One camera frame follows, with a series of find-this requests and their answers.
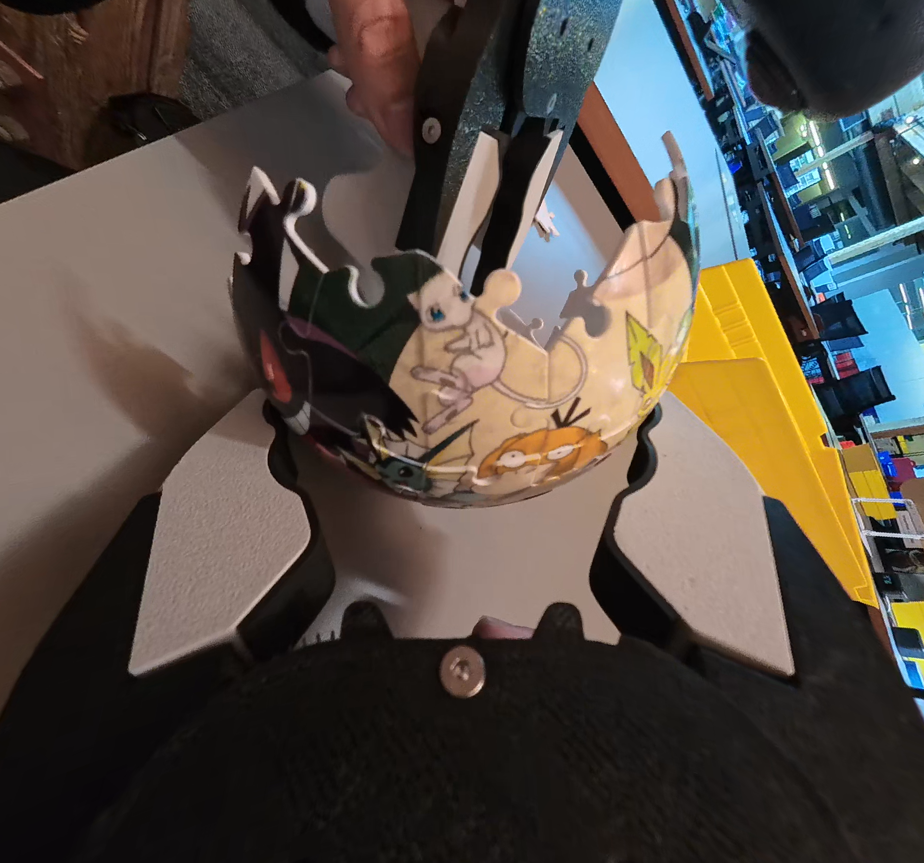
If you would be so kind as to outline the colourful cartoon puzzle ball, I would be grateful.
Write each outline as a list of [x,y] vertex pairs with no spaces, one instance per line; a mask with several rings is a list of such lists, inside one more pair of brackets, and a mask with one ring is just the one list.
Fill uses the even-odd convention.
[[257,166],[241,199],[229,283],[240,343],[287,429],[398,496],[450,507],[545,494],[606,459],[653,413],[685,359],[699,283],[687,166],[663,135],[660,219],[630,226],[593,283],[575,273],[542,347],[512,311],[512,269],[472,295],[420,251],[377,257],[384,292],[329,268],[296,233],[307,181],[283,194]]

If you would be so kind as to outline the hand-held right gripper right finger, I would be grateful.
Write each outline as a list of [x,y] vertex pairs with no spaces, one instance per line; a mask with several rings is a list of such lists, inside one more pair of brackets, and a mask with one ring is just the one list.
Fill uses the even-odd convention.
[[640,427],[590,588],[616,629],[678,658],[695,647],[790,677],[790,645],[762,488],[685,405]]

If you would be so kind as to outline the person's left hand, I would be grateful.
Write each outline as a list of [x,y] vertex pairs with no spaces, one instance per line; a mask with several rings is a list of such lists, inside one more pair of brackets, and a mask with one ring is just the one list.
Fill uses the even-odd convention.
[[350,109],[411,156],[420,56],[406,0],[306,0],[306,9],[333,40],[331,67],[352,83]]

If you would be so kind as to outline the brown wooden cabinet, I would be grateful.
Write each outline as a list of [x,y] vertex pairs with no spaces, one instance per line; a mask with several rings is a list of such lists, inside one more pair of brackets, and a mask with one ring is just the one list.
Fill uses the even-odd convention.
[[74,14],[1,7],[2,136],[80,169],[111,97],[174,97],[191,35],[191,0],[107,0]]

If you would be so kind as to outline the brown wooden post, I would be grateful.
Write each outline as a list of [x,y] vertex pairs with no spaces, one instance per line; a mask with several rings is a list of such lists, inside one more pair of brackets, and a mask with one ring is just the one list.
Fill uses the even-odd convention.
[[621,228],[659,219],[653,186],[595,82],[586,92],[570,143]]

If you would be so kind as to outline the dark rounded object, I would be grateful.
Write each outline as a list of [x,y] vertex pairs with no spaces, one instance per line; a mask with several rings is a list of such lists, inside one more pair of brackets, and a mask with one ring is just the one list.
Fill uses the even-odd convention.
[[103,114],[112,130],[133,148],[163,140],[201,123],[186,104],[153,92],[112,96]]

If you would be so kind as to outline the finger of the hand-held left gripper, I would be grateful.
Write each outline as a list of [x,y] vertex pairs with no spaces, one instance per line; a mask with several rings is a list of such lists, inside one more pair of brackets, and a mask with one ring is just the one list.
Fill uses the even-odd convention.
[[549,187],[563,141],[562,129],[526,119],[503,164],[503,264],[511,266]]
[[509,141],[509,136],[503,133],[479,132],[445,232],[438,235],[435,242],[436,260],[456,279],[464,281],[467,290],[475,295],[479,294],[475,289],[476,274],[464,280],[464,267],[469,250],[475,247],[480,251],[500,188],[502,159]]

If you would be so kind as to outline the yellow plastic bin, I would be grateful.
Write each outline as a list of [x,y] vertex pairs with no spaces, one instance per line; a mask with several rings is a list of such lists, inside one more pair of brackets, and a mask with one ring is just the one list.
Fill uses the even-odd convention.
[[841,456],[753,260],[701,273],[670,390],[787,507],[848,595],[876,606]]

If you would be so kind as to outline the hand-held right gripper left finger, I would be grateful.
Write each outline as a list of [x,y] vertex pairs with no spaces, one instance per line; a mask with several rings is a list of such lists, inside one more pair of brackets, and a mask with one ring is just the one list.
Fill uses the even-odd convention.
[[331,597],[332,559],[263,407],[240,402],[162,487],[134,675],[223,647],[246,661],[283,654]]

